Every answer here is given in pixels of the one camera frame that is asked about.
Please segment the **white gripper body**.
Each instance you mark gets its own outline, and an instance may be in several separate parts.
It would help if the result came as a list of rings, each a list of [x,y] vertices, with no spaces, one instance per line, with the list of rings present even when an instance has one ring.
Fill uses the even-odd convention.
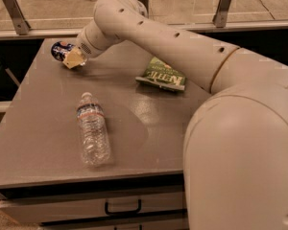
[[[76,46],[87,58],[96,58],[109,47],[123,39],[102,32],[94,20],[90,21],[77,35]]]

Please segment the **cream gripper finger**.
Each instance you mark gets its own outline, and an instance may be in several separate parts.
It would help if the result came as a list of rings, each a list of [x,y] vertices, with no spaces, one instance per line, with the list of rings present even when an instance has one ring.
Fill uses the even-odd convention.
[[[87,57],[77,46],[65,47],[63,55],[63,64],[69,69],[83,66],[87,62]]]

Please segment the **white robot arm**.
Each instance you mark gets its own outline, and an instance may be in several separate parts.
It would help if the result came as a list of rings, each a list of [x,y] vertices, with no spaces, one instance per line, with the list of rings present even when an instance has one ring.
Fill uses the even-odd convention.
[[[190,230],[288,230],[288,66],[98,0],[69,68],[131,41],[210,93],[190,120],[183,174]]]

